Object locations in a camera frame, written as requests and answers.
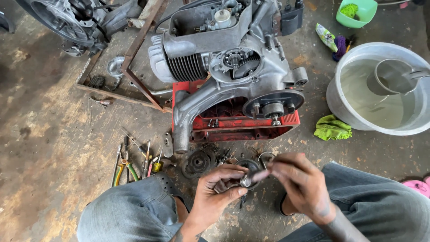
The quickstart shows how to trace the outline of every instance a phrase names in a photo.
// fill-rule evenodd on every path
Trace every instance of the man's right hand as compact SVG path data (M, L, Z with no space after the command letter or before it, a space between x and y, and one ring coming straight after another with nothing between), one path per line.
M324 174L304 153L284 153L273 159L267 169L285 187L291 203L316 224L324 225L336 217Z

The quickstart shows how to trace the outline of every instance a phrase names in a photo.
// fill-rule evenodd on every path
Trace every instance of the hand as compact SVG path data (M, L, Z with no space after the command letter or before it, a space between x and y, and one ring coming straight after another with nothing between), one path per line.
M236 182L248 172L239 165L223 164L201 177L197 184L193 208L185 223L193 223L201 231L214 224L232 201L248 192L247 188L236 186Z
M292 204L316 224L328 224L336 217L324 174L304 153L285 153L268 164L269 172L285 187Z

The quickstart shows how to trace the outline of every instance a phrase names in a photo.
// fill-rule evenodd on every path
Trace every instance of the gear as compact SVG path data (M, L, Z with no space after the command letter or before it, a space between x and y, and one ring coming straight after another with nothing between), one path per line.
M239 62L237 71L235 73L235 79L241 79L249 76L253 71L255 71L260 64L259 56L251 56L243 59Z

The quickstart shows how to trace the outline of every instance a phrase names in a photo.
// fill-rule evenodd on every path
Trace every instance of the water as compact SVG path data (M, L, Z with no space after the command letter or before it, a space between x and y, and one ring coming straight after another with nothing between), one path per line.
M386 129L395 129L407 122L415 108L415 95L379 96L369 90L367 77L374 73L379 61L371 59L348 63L341 71L341 87L352 108L367 121Z

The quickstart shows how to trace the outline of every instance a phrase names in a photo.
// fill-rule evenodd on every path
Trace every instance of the wire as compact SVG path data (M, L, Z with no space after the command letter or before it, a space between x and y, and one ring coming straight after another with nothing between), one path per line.
M410 2L410 1L412 1L412 0L403 0L403 1L396 1L396 2L390 2L390 3L378 3L378 6L401 4L401 3L406 3L406 2Z
M271 155L273 155L273 157L276 157L276 155L275 154L273 154L272 152L270 152L270 151L266 151L266 152L263 152L263 153L261 153L260 155L259 155L259 157L258 157L258 160L257 161L260 161L260 158L261 158L261 156L263 155L263 154L271 154ZM267 170L267 167L266 167L266 164L264 163L264 161L261 161L261 163L263 164L263 167L265 168L265 170Z
M169 15L169 16L161 19L160 21L158 21L158 23L154 26L154 33L156 33L156 31L157 31L158 27L160 26L160 24L162 24L163 22L165 22L166 20L168 20L169 18L171 18L172 15L174 15L176 12L178 12L180 10L186 10L186 9L194 8L194 7L197 7L197 6L211 4L211 3L217 3L217 2L220 2L220 0L196 0L196 1L191 2L189 4L183 5L177 11L175 11L174 13L172 13L171 15Z

